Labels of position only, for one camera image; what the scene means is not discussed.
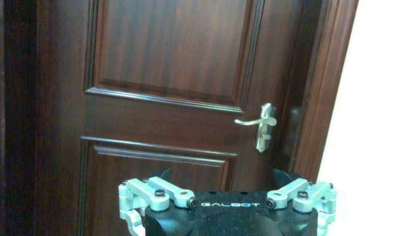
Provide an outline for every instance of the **lever handle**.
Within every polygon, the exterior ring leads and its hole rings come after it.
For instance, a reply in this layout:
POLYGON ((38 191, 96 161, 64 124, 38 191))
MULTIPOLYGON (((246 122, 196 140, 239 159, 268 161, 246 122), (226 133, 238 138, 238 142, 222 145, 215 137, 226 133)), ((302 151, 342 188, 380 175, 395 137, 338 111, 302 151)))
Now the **lever handle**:
POLYGON ((235 120, 235 123, 238 123, 239 125, 256 125, 256 124, 268 124, 270 126, 275 126, 278 124, 278 120, 276 118, 272 117, 264 117, 260 119, 255 119, 251 121, 242 121, 239 119, 235 120))
POLYGON ((256 143, 255 143, 255 149, 259 150, 259 152, 264 152, 268 149, 270 146, 270 140, 272 127, 278 124, 278 120, 275 118, 276 115, 276 107, 271 103, 266 103, 262 106, 262 114, 260 119, 243 121, 239 119, 235 119, 235 123, 239 125, 259 125, 258 127, 258 134, 256 134, 256 143))

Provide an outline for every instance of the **door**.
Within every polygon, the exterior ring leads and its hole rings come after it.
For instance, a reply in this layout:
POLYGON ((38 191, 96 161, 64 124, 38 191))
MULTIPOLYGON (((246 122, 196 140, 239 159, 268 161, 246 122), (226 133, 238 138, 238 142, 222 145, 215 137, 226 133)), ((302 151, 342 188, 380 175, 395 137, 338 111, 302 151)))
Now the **door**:
POLYGON ((39 1, 39 235, 127 234, 118 186, 167 168, 184 188, 267 188, 279 126, 260 152, 234 120, 268 102, 282 120, 304 3, 39 1))

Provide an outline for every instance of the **door lock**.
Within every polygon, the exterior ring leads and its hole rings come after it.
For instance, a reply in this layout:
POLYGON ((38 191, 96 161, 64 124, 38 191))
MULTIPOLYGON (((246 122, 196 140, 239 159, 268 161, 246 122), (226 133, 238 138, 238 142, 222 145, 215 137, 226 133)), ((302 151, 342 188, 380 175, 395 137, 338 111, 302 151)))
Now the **door lock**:
POLYGON ((274 126, 278 124, 278 120, 275 118, 276 115, 276 107, 271 103, 266 103, 262 106, 262 117, 260 119, 251 121, 242 121, 239 119, 235 120, 235 123, 239 125, 259 125, 258 133, 256 133, 256 143, 255 148, 259 152, 264 152, 270 147, 271 133, 274 126))

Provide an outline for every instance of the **bolt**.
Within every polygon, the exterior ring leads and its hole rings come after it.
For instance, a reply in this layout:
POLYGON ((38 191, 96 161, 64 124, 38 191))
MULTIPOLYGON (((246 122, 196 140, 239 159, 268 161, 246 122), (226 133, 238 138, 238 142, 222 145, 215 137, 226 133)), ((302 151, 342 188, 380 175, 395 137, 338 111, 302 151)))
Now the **bolt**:
POLYGON ((299 197, 299 198, 308 199, 310 194, 308 194, 308 192, 307 192, 307 191, 300 190, 300 191, 298 192, 298 197, 299 197))
POLYGON ((274 209, 276 207, 276 203, 271 198, 267 198, 267 202, 266 205, 268 206, 268 208, 274 209))
POLYGON ((155 196, 156 197, 164 197, 166 196, 166 191, 163 189, 156 189, 155 196))
POLYGON ((198 206, 198 200, 196 200, 195 197, 192 197, 192 198, 188 200, 187 206, 188 206, 190 208, 195 208, 195 207, 198 206))

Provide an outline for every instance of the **door molding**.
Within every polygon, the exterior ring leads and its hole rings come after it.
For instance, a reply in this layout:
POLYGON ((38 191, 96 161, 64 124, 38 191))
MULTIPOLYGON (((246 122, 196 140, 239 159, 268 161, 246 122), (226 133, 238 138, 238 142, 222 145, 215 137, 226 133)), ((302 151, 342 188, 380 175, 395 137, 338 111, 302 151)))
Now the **door molding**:
POLYGON ((330 0, 290 170, 316 180, 359 0, 330 0))

